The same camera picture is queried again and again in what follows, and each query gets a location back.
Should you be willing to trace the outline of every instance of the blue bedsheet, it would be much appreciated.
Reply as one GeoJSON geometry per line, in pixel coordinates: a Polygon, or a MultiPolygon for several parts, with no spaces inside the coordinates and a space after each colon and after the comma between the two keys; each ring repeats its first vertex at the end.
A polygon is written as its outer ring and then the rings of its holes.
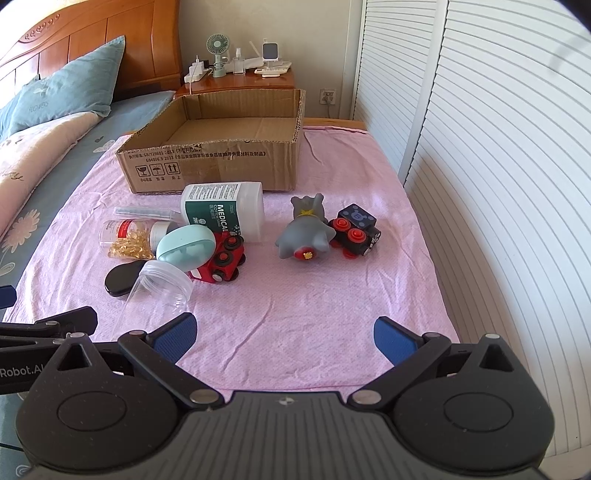
{"type": "MultiPolygon", "coordinates": [[[[35,189],[17,216],[15,226],[0,241],[0,285],[16,287],[57,212],[101,155],[121,135],[138,130],[152,120],[170,103],[173,95],[174,92],[159,92],[114,103],[111,114],[68,152],[35,189]]],[[[0,320],[3,316],[4,310],[0,310],[0,320]]],[[[0,395],[1,480],[22,478],[29,469],[14,429],[21,403],[16,394],[0,395]]]]}

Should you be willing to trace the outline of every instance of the pill bottle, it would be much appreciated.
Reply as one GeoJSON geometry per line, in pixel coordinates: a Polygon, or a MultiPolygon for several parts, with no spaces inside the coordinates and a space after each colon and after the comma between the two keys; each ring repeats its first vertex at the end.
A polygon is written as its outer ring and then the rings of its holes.
{"type": "Polygon", "coordinates": [[[265,222],[262,185],[258,181],[187,185],[181,195],[181,214],[187,224],[261,242],[265,222]]]}
{"type": "Polygon", "coordinates": [[[107,220],[99,232],[99,245],[111,258],[153,260],[158,243],[177,227],[153,219],[107,220]]]}
{"type": "Polygon", "coordinates": [[[156,330],[187,312],[192,291],[193,282],[177,267],[160,260],[146,262],[125,301],[114,338],[132,329],[156,330]]]}

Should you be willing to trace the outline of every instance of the clear plastic jar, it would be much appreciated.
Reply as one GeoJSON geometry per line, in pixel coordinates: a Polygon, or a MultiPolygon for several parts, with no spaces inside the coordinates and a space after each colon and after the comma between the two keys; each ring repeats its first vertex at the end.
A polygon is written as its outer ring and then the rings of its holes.
{"type": "Polygon", "coordinates": [[[177,227],[174,222],[152,219],[107,220],[99,233],[99,245],[112,258],[153,260],[158,243],[177,227]]]}
{"type": "Polygon", "coordinates": [[[177,267],[159,260],[146,262],[127,297],[113,338],[133,329],[149,333],[186,312],[192,290],[193,282],[177,267]]]}

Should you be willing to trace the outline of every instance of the pink towel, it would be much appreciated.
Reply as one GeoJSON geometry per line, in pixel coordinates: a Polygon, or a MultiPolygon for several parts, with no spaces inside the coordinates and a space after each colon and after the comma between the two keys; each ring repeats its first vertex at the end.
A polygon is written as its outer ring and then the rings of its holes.
{"type": "MultiPolygon", "coordinates": [[[[197,342],[179,365],[228,396],[233,390],[339,390],[349,394],[391,364],[374,346],[380,315],[416,333],[457,341],[415,213],[396,174],[367,133],[338,128],[304,131],[298,188],[264,195],[264,242],[245,245],[246,263],[232,283],[195,282],[190,310],[197,342]],[[327,218],[351,203],[378,219],[382,237],[366,257],[332,250],[318,261],[280,260],[274,242],[293,219],[293,195],[324,194],[327,218]]],[[[130,193],[115,158],[121,138],[90,171],[57,214],[18,285],[7,322],[33,322],[92,306],[94,341],[168,319],[127,317],[123,300],[105,291],[120,262],[98,248],[113,207],[179,209],[178,196],[130,193]]]]}

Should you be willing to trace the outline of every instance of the metal screw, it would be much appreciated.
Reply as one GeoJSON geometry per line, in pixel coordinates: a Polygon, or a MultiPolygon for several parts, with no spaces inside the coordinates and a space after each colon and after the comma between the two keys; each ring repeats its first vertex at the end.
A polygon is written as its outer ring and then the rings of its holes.
{"type": "Polygon", "coordinates": [[[278,402],[284,407],[289,407],[292,403],[295,403],[295,400],[291,397],[282,397],[278,400],[278,402]]]}
{"type": "Polygon", "coordinates": [[[382,400],[382,395],[375,390],[357,390],[353,393],[353,401],[359,405],[375,405],[380,400],[382,400]]]}
{"type": "Polygon", "coordinates": [[[210,390],[209,388],[200,388],[199,390],[191,392],[189,395],[189,398],[193,403],[198,403],[200,405],[208,405],[217,402],[219,397],[220,395],[215,390],[210,390]]]}

